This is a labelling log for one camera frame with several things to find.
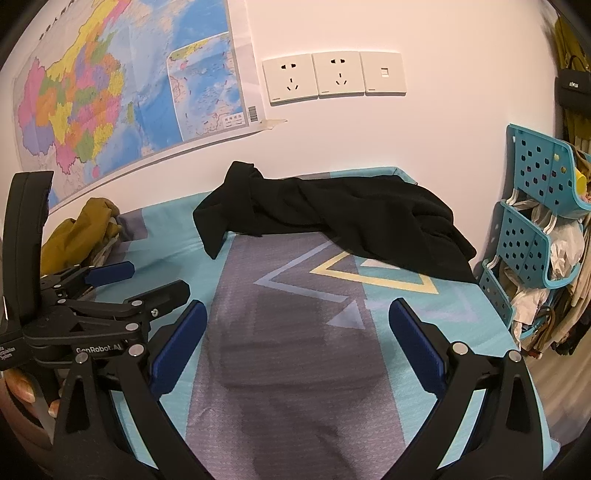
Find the fingernail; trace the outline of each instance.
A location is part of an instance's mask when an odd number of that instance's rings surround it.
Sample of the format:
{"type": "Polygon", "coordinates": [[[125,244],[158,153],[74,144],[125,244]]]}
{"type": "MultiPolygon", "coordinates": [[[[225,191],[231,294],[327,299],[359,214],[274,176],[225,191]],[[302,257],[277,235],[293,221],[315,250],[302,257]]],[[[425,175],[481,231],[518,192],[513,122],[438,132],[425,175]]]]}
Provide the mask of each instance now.
{"type": "Polygon", "coordinates": [[[30,385],[24,384],[21,390],[21,398],[27,403],[35,403],[35,394],[30,385]]]}
{"type": "Polygon", "coordinates": [[[47,412],[49,413],[49,416],[50,417],[53,417],[54,419],[56,419],[57,418],[57,409],[58,409],[58,406],[55,405],[54,403],[52,403],[49,406],[49,409],[47,410],[47,412]]]}

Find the white wall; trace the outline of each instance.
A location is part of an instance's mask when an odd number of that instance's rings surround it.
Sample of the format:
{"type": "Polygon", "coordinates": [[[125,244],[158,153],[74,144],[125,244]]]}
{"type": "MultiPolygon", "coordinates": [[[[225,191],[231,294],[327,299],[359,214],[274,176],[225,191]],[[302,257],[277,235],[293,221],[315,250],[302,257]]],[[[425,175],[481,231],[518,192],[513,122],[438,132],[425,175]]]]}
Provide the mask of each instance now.
{"type": "MultiPolygon", "coordinates": [[[[52,214],[46,236],[64,218],[75,218],[89,196],[108,197],[125,212],[213,189],[233,160],[255,163],[266,177],[392,165],[447,202],[456,225],[482,255],[504,188],[507,124],[554,134],[556,67],[547,38],[548,5],[543,0],[246,1],[261,78],[261,60],[286,54],[399,51],[407,96],[267,104],[269,118],[288,122],[106,184],[52,214]]],[[[37,22],[37,30],[48,24],[46,11],[30,28],[37,22]]],[[[0,72],[0,221],[19,169],[12,79],[34,47],[24,40],[0,72]]]]}

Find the finger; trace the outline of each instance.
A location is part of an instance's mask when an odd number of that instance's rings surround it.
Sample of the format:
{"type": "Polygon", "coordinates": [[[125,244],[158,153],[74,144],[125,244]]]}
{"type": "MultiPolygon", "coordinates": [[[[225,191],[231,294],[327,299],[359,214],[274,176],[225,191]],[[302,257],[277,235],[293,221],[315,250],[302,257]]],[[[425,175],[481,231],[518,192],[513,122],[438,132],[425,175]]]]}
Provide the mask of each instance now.
{"type": "Polygon", "coordinates": [[[8,389],[24,403],[35,403],[33,386],[27,376],[18,368],[11,368],[4,371],[4,380],[8,389]]]}
{"type": "Polygon", "coordinates": [[[53,402],[51,402],[51,405],[49,405],[49,409],[47,410],[49,412],[49,415],[53,418],[57,418],[57,412],[60,408],[60,401],[59,400],[54,400],[53,402]]]}

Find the electrical outlet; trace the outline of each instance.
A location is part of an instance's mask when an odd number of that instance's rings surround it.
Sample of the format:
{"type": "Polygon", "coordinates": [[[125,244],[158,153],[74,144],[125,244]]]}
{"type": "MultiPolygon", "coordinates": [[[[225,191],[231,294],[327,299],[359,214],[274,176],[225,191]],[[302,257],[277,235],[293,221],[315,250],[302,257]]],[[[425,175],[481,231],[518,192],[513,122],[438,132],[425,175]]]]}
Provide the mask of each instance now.
{"type": "Polygon", "coordinates": [[[407,92],[400,53],[363,51],[361,63],[367,93],[405,94],[407,92]]]}
{"type": "Polygon", "coordinates": [[[262,63],[271,103],[318,96],[311,54],[265,60],[262,63]]]}
{"type": "Polygon", "coordinates": [[[320,96],[365,91],[358,51],[325,51],[312,58],[320,96]]]}

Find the blue bedsheet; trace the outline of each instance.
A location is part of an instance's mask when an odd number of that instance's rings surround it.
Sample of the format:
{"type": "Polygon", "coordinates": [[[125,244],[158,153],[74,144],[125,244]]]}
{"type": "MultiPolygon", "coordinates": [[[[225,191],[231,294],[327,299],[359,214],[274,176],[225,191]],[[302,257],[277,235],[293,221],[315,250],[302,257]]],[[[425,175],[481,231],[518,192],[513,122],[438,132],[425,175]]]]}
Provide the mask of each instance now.
{"type": "MultiPolygon", "coordinates": [[[[412,181],[396,168],[330,175],[353,174],[399,174],[412,181]]],[[[211,260],[191,216],[206,195],[124,215],[133,240],[122,243],[113,259],[133,262],[136,273],[102,288],[98,300],[121,301],[180,278],[206,305],[206,336],[161,402],[219,480],[385,473],[435,402],[389,329],[388,307],[397,297],[476,353],[502,356],[514,347],[477,285],[353,257],[319,233],[231,233],[211,260]],[[289,431],[301,440],[287,441],[289,431]]],[[[154,327],[173,322],[181,311],[154,327]]],[[[152,464],[122,395],[114,395],[135,453],[152,464]]],[[[482,396],[473,396],[444,463],[461,454],[482,396]]],[[[541,405],[540,416],[547,466],[557,445],[541,405]]]]}

